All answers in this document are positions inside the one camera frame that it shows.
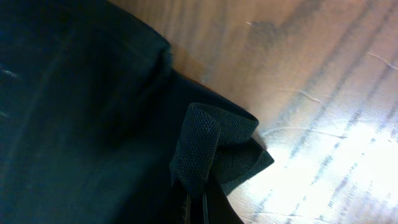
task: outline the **dark fabric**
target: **dark fabric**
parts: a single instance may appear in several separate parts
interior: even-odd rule
[[[244,175],[257,161],[263,148],[245,154],[240,150],[222,149],[244,144],[258,120],[251,114],[238,116],[215,106],[192,103],[182,124],[175,155],[170,163],[173,181],[178,179],[188,194],[199,198],[208,180],[210,169],[227,184]]]
[[[176,180],[169,190],[167,198],[157,213],[154,213],[151,223],[183,224],[190,219],[190,199],[180,181]]]
[[[3,223],[145,223],[189,104],[244,112],[175,73],[142,22],[77,2],[0,3]]]
[[[229,204],[216,177],[210,173],[205,185],[208,223],[243,224],[242,220]]]

